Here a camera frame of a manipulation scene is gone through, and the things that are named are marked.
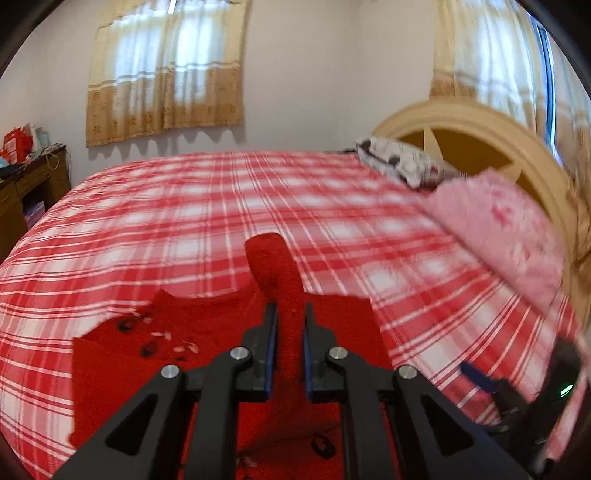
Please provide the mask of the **grey white patterned pillow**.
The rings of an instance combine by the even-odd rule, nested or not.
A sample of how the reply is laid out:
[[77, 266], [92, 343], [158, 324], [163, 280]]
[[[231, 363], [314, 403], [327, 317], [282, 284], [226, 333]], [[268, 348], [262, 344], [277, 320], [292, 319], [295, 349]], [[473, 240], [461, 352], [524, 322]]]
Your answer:
[[356, 154], [370, 168], [412, 189], [436, 188], [463, 173], [441, 158], [398, 140], [370, 136], [356, 141]]

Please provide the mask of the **brown wooden desk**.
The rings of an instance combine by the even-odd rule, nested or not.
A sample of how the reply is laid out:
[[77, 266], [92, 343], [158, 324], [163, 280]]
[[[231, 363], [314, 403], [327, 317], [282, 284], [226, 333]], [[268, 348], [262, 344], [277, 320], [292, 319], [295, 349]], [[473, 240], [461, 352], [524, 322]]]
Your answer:
[[26, 213], [40, 202], [48, 211], [70, 190], [69, 152], [61, 144], [1, 180], [1, 261], [30, 229]]

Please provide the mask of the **red gift bag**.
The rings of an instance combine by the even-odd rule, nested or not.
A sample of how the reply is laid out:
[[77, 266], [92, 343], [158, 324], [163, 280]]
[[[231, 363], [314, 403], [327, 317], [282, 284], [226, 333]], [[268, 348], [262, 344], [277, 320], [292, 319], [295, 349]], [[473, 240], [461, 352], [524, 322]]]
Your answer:
[[29, 124], [15, 128], [4, 136], [3, 157], [9, 164], [23, 163], [33, 149], [34, 140]]

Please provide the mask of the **cream wooden headboard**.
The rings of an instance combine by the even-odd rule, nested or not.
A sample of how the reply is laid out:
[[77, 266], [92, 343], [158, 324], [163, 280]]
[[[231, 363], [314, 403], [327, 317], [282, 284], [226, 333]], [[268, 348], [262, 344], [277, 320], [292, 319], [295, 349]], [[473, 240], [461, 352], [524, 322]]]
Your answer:
[[566, 247], [563, 290], [587, 328], [590, 287], [577, 265], [581, 201], [567, 172], [542, 140], [508, 116], [475, 101], [436, 98], [389, 116], [374, 136], [406, 141], [467, 175], [493, 168], [516, 183], [545, 211]]

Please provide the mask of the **red knitted sweater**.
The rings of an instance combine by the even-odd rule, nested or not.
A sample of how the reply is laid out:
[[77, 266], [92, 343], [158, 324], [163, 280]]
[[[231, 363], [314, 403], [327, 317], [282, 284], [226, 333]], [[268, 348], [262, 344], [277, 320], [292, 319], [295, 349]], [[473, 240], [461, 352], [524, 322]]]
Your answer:
[[236, 473], [242, 479], [342, 477], [339, 407], [315, 404], [304, 393], [304, 309], [332, 330], [342, 347], [389, 368], [390, 358], [368, 299], [304, 290], [283, 237], [245, 242], [249, 277], [235, 292], [180, 298], [165, 291], [137, 311], [108, 319], [73, 342], [74, 427], [82, 446], [161, 367], [191, 370], [236, 347], [263, 322], [266, 305], [279, 308], [276, 368], [266, 403], [243, 404], [238, 414]]

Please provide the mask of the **pink floral blanket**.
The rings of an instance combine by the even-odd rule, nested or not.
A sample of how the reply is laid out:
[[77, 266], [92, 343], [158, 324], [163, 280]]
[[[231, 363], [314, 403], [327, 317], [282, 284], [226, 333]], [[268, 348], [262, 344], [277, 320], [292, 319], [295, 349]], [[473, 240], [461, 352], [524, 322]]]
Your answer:
[[440, 184], [422, 207], [542, 313], [561, 291], [566, 247], [540, 205], [496, 170]]

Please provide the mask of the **beige patterned window curtain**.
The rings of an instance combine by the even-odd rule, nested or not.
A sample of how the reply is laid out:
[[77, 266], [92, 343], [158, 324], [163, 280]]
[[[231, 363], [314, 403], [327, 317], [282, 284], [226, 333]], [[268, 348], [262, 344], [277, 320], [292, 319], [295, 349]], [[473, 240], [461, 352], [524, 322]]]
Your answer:
[[86, 145], [243, 122], [248, 1], [104, 1]]

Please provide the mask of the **beige curtain by headboard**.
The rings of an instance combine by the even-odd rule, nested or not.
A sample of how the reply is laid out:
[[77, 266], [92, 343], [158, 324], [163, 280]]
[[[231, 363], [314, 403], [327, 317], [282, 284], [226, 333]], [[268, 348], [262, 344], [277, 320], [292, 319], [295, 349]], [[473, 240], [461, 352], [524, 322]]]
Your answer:
[[439, 1], [430, 95], [487, 105], [536, 134], [590, 191], [590, 97], [544, 27], [515, 1]]

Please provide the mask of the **red white plaid bedspread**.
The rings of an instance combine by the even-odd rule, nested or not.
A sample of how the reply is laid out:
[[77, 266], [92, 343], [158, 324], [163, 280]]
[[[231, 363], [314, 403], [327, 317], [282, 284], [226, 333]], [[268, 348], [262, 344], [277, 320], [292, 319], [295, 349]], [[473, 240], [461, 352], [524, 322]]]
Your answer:
[[579, 320], [565, 295], [536, 312], [419, 201], [342, 154], [189, 154], [89, 177], [2, 263], [2, 434], [33, 478], [51, 477], [73, 452], [73, 339], [161, 289], [235, 290], [247, 278], [245, 240], [266, 232], [286, 239], [308, 291], [372, 301], [394, 363], [494, 421], [461, 361], [533, 396], [556, 337], [583, 341]]

